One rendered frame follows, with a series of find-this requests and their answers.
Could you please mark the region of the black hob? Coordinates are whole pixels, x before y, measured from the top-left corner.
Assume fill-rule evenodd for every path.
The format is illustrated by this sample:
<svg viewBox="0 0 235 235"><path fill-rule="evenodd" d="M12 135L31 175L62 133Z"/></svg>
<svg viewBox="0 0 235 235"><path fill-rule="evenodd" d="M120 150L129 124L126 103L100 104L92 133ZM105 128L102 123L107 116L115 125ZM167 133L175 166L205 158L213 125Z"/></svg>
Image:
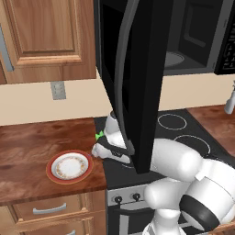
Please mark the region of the black hob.
<svg viewBox="0 0 235 235"><path fill-rule="evenodd" d="M155 137L176 140L198 151L204 158L222 160L235 168L235 159L186 109L160 111ZM145 185L163 178L163 175L155 172L137 174L133 163L104 160L103 167L108 190Z"/></svg>

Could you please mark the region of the black microwave oven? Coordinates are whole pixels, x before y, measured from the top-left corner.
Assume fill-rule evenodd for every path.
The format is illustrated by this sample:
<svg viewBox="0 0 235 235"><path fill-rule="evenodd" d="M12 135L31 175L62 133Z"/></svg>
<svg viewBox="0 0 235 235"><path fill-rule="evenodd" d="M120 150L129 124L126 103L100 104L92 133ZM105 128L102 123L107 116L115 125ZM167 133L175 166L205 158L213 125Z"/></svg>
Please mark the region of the black microwave oven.
<svg viewBox="0 0 235 235"><path fill-rule="evenodd" d="M140 0L158 19L154 32L160 39L169 31L167 51L185 56L181 66L165 68L166 75L210 73L218 59L222 40L235 15L235 0ZM97 68L101 74L115 74L118 36L128 0L96 0L95 42Z"/></svg>

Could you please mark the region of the wooden base cupboard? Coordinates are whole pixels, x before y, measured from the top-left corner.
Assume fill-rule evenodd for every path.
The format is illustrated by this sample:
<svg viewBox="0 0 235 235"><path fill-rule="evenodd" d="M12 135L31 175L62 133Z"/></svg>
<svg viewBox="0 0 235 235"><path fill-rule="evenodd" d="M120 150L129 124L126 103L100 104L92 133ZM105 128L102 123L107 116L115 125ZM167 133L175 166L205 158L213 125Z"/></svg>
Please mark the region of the wooden base cupboard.
<svg viewBox="0 0 235 235"><path fill-rule="evenodd" d="M220 225L209 232L209 235L235 235L235 221L230 224Z"/></svg>

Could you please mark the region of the black microwave door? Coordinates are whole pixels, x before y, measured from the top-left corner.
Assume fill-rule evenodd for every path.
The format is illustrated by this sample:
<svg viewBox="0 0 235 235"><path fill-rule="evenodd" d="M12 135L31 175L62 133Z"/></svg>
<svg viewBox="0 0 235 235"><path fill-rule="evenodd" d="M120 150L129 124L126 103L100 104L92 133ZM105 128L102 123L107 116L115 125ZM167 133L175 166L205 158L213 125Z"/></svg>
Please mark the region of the black microwave door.
<svg viewBox="0 0 235 235"><path fill-rule="evenodd" d="M154 32L158 19L149 11L155 8L152 1L143 7L138 5L124 63L123 115L127 137L135 149L130 157L137 173L147 173L151 166L169 36L167 29L162 32L160 39ZM105 73L101 77L116 114L115 75Z"/></svg>

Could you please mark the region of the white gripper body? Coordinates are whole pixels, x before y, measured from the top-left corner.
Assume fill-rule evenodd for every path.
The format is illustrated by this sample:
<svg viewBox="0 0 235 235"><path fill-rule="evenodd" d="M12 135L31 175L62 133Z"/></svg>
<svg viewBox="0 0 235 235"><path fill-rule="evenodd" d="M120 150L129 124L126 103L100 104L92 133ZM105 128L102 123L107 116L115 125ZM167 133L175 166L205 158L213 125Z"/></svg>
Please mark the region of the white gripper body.
<svg viewBox="0 0 235 235"><path fill-rule="evenodd" d="M130 158L126 151L121 148L111 148L103 146L100 143L96 143L92 149L92 154L95 157L100 157L102 159L109 158L118 162L130 163Z"/></svg>

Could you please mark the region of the wooden cupboard door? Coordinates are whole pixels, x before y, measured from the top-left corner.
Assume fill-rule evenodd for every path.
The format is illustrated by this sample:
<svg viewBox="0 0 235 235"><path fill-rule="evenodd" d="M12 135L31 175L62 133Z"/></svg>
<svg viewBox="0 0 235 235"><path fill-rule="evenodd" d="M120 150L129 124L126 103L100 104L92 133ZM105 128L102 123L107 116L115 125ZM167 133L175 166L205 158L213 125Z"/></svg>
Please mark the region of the wooden cupboard door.
<svg viewBox="0 0 235 235"><path fill-rule="evenodd" d="M0 25L0 84L96 78L93 0L0 0Z"/></svg>

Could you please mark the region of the grey wall socket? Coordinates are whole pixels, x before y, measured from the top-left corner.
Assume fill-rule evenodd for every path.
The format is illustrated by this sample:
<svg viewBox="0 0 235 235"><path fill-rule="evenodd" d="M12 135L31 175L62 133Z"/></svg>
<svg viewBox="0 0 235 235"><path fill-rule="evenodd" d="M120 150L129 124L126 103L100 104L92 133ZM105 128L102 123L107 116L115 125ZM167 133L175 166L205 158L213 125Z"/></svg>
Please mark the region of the grey wall socket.
<svg viewBox="0 0 235 235"><path fill-rule="evenodd" d="M51 82L50 88L54 100L63 100L66 98L64 81Z"/></svg>

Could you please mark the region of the steel oven front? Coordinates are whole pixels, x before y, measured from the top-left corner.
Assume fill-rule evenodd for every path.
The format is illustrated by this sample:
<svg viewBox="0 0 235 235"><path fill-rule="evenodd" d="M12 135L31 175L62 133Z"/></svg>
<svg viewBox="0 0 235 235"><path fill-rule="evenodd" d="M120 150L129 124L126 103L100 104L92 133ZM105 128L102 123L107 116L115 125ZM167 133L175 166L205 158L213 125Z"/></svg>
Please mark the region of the steel oven front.
<svg viewBox="0 0 235 235"><path fill-rule="evenodd" d="M147 185L108 186L106 190L107 235L141 235L154 210L144 200Z"/></svg>

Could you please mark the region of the white plate with red rim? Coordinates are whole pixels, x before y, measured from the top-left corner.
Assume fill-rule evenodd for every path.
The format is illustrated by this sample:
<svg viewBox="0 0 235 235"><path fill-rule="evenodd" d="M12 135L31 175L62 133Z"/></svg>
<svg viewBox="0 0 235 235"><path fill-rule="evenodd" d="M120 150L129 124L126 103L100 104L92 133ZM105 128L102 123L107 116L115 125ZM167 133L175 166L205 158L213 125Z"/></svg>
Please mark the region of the white plate with red rim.
<svg viewBox="0 0 235 235"><path fill-rule="evenodd" d="M46 175L59 185L72 185L83 181L93 170L90 154L70 150L53 156L47 164Z"/></svg>

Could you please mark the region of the wooden drawer front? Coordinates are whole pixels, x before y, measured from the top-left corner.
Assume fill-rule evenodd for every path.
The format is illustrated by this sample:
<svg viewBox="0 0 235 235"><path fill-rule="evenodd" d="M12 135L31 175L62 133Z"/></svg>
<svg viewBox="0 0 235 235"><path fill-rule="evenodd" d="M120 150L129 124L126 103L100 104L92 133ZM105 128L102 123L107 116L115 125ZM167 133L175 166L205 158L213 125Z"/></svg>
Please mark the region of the wooden drawer front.
<svg viewBox="0 0 235 235"><path fill-rule="evenodd" d="M66 235L75 229L75 235L93 235L94 218L44 219L38 222L19 222L17 231L25 235Z"/></svg>
<svg viewBox="0 0 235 235"><path fill-rule="evenodd" d="M48 209L53 207L59 207L63 203L67 204L67 208L62 211L45 215L33 214L33 208ZM29 221L33 219L48 218L82 211L87 212L91 208L92 206L90 202L90 196L88 194L80 194L72 196L54 197L50 199L32 201L21 204L14 204L12 206L12 212L15 213L15 218L17 221Z"/></svg>

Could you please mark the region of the grey microwave turntable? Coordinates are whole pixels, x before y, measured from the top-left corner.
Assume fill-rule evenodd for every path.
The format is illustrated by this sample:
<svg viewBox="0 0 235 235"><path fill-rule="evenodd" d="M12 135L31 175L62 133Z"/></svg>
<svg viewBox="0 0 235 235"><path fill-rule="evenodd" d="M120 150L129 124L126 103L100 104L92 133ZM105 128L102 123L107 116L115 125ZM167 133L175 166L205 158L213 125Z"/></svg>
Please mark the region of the grey microwave turntable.
<svg viewBox="0 0 235 235"><path fill-rule="evenodd" d="M180 53L176 53L176 52L167 51L166 56L165 56L164 67L173 68L173 67L181 66L184 61L185 61L184 55Z"/></svg>

